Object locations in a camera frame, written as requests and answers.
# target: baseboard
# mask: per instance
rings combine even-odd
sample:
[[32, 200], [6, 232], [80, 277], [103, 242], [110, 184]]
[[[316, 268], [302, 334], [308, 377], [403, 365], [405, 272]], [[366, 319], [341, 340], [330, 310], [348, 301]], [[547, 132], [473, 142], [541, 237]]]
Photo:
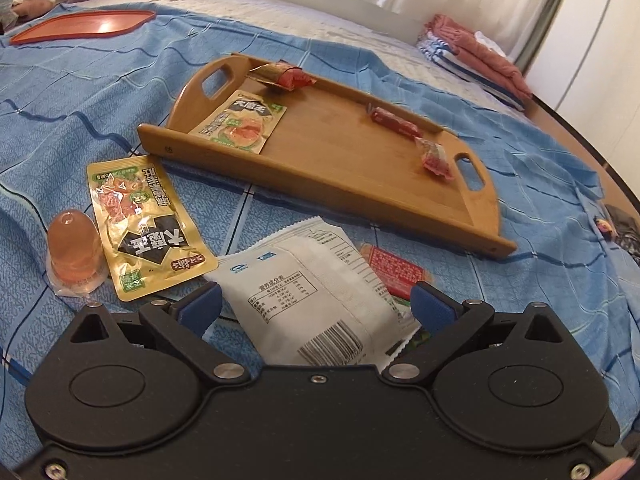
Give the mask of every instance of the baseboard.
[[613, 179], [616, 185], [622, 190], [625, 196], [628, 198], [631, 205], [636, 209], [638, 214], [640, 214], [640, 200], [635, 196], [634, 192], [631, 191], [631, 188], [626, 184], [622, 177], [619, 176], [618, 172], [614, 170], [611, 165], [606, 161], [606, 159], [600, 154], [598, 150], [596, 150], [591, 143], [585, 139], [581, 134], [576, 130], [571, 124], [565, 121], [558, 113], [553, 110], [549, 105], [547, 105], [544, 101], [541, 101], [537, 96], [533, 96], [533, 101], [540, 106], [546, 113], [554, 118], [556, 122], [558, 122], [565, 130], [567, 130], [575, 139], [580, 142], [580, 144], [584, 147], [585, 150], [589, 152], [589, 154], [598, 161], [605, 171], [609, 174], [609, 176]]

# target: barcode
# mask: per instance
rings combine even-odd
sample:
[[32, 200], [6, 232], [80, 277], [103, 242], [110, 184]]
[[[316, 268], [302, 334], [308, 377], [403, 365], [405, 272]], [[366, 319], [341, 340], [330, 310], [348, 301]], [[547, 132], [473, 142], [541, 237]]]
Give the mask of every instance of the barcode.
[[342, 320], [298, 349], [313, 366], [343, 366], [362, 352], [362, 343]]

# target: screw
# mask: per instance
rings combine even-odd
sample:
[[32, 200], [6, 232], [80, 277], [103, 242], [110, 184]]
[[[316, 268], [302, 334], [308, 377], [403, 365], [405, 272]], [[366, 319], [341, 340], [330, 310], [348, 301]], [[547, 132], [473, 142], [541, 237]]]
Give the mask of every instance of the screw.
[[389, 375], [394, 379], [415, 379], [420, 375], [420, 368], [409, 363], [398, 363], [389, 368]]
[[66, 479], [66, 469], [63, 468], [60, 464], [47, 464], [47, 466], [44, 468], [44, 473], [48, 478], [51, 478], [51, 480]]
[[219, 379], [237, 379], [244, 374], [244, 368], [236, 363], [222, 363], [213, 368], [213, 374]]
[[571, 480], [587, 480], [591, 474], [591, 468], [586, 464], [578, 464], [571, 469]]

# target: person's hand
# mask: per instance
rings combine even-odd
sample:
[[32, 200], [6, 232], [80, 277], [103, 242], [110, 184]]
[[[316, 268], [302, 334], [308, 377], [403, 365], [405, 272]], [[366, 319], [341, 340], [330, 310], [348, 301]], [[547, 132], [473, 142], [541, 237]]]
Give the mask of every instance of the person's hand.
[[620, 480], [635, 463], [635, 460], [628, 457], [616, 460], [593, 480]]
[[24, 21], [33, 20], [43, 16], [55, 6], [53, 0], [24, 0], [21, 4], [14, 5], [11, 10]]

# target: blue gripper pad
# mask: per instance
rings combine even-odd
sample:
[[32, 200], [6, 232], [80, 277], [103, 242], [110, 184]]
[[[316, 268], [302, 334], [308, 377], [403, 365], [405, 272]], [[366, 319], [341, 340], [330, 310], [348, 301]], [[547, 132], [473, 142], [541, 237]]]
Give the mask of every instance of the blue gripper pad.
[[222, 288], [209, 282], [172, 305], [178, 308], [177, 321], [202, 337], [222, 310]]
[[427, 282], [416, 283], [410, 299], [412, 314], [431, 335], [455, 322], [464, 312], [461, 304]]

